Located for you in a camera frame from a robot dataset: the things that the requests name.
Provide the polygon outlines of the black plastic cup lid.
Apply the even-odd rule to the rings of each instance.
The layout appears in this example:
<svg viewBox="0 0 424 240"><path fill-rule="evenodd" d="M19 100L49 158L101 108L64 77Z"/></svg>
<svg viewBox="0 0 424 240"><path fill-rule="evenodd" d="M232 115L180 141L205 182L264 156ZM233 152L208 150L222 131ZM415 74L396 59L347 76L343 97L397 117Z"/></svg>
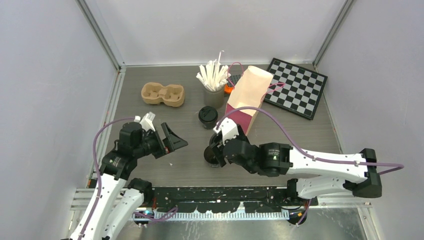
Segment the black plastic cup lid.
<svg viewBox="0 0 424 240"><path fill-rule="evenodd" d="M211 122L218 118L218 111L212 106L204 106L198 112L200 121Z"/></svg>

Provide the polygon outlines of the brown cardboard cup carrier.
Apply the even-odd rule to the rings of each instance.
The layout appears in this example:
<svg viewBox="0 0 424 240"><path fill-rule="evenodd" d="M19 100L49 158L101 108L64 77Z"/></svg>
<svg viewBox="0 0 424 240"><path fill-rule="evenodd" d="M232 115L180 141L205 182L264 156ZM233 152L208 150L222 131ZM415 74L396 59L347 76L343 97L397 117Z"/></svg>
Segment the brown cardboard cup carrier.
<svg viewBox="0 0 424 240"><path fill-rule="evenodd" d="M179 84L162 85L148 82L141 89L141 97L146 104L165 104L169 107L180 107L185 100L185 89Z"/></svg>

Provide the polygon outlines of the pink paper gift bag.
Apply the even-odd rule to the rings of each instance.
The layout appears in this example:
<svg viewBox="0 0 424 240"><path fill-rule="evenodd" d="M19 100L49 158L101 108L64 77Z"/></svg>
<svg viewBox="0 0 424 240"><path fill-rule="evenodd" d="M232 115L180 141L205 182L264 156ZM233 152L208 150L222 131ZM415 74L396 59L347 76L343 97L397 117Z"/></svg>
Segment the pink paper gift bag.
<svg viewBox="0 0 424 240"><path fill-rule="evenodd" d="M248 66L229 95L225 113L241 107L260 108L273 77L274 75L266 70ZM256 110L243 109L232 113L229 118L239 124L244 134L248 135L257 114Z"/></svg>

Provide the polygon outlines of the black paper coffee cup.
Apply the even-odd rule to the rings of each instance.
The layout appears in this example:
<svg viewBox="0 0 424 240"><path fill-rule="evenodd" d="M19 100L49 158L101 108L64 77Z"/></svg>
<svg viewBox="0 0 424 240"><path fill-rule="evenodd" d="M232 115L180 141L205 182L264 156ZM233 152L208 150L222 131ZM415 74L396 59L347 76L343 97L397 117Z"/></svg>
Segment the black paper coffee cup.
<svg viewBox="0 0 424 240"><path fill-rule="evenodd" d="M216 126L218 117L203 117L199 115L198 119L203 128L211 130Z"/></svg>

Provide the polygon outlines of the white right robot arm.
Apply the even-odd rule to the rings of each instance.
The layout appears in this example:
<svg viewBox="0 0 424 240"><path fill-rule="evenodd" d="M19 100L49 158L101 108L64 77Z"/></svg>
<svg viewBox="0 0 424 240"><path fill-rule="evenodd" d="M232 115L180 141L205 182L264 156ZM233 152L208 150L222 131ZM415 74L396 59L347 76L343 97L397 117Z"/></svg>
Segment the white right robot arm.
<svg viewBox="0 0 424 240"><path fill-rule="evenodd" d="M285 198L291 205L317 196L350 192L359 198L380 198L382 181L377 172L377 156L372 148L355 154L335 154L296 149L286 143L269 142L254 145L240 125L233 138L216 132L204 150L204 159L213 166L236 164L250 174L266 177L310 174L311 178L287 181Z"/></svg>

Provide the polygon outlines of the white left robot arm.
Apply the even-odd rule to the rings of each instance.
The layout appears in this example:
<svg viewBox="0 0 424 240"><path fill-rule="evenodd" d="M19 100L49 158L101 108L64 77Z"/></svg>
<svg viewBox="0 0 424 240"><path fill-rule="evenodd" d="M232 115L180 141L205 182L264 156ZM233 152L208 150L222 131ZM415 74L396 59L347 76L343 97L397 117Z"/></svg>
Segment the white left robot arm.
<svg viewBox="0 0 424 240"><path fill-rule="evenodd" d="M150 120L125 123L101 164L96 164L97 182L93 195L71 240L114 240L138 207L148 207L154 199L152 183L140 178L129 180L138 159L156 159L184 148L188 142L167 125L161 139Z"/></svg>

